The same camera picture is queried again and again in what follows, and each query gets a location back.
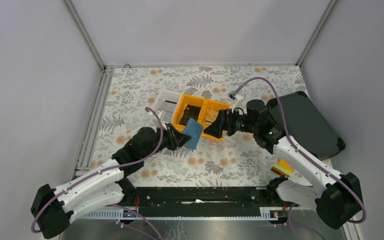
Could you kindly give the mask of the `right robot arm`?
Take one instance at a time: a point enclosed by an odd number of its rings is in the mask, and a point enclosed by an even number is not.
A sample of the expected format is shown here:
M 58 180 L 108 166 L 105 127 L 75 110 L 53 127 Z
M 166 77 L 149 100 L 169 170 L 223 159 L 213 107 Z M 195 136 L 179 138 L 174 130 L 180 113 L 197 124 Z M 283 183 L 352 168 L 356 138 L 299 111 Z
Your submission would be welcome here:
M 251 133 L 258 146 L 287 161 L 310 182 L 310 186 L 305 186 L 279 178 L 280 183 L 266 193 L 271 205 L 279 206 L 286 201 L 311 209 L 332 229 L 338 229 L 346 222 L 363 223 L 368 214 L 358 177 L 326 166 L 306 150 L 289 133 L 280 100 L 277 106 L 281 123 L 276 122 L 262 100 L 250 100 L 246 114 L 236 113 L 231 108 L 221 109 L 203 132 L 217 139 L 222 138 L 223 132 L 228 136 L 236 132 Z

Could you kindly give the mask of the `yellow card storage bin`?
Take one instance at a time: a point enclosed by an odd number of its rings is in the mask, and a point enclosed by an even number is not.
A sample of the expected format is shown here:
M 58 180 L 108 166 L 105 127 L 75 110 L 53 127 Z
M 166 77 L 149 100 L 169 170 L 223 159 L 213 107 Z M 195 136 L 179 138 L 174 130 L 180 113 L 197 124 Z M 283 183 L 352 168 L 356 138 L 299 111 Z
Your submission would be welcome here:
M 206 129 L 215 121 L 219 110 L 229 108 L 228 103 L 183 94 L 176 105 L 172 124 L 176 130 L 182 132 L 188 120 L 193 119 Z

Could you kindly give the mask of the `blue card holder wallet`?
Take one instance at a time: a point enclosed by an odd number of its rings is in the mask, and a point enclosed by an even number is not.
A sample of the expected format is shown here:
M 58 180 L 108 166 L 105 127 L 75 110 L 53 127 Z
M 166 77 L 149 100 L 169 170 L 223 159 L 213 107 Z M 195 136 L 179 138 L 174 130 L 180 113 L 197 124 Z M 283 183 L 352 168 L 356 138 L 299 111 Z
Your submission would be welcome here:
M 195 150 L 198 143 L 200 142 L 201 135 L 204 131 L 204 126 L 198 123 L 193 118 L 190 118 L 182 133 L 186 136 L 189 136 L 190 139 L 184 144 L 190 150 Z

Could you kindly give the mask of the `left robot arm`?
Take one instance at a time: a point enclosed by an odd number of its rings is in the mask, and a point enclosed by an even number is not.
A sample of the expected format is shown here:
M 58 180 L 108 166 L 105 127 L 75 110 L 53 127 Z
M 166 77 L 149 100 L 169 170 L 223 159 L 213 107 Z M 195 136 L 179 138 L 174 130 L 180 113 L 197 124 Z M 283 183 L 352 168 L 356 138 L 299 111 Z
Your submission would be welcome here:
M 136 190 L 127 177 L 157 152 L 177 150 L 191 139 L 171 124 L 140 128 L 109 160 L 85 175 L 57 187 L 41 186 L 30 209 L 31 231 L 51 239 L 90 212 L 117 203 L 132 204 Z

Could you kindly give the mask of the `white card storage bin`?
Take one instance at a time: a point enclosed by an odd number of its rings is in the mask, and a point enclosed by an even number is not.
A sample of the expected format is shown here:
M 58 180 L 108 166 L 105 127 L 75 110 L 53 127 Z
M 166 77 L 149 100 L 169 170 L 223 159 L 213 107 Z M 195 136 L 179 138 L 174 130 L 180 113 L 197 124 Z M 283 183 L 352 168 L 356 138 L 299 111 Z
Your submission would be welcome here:
M 150 108 L 157 113 L 162 122 L 173 124 L 178 103 L 182 96 L 183 94 L 180 92 L 163 89 L 158 93 Z

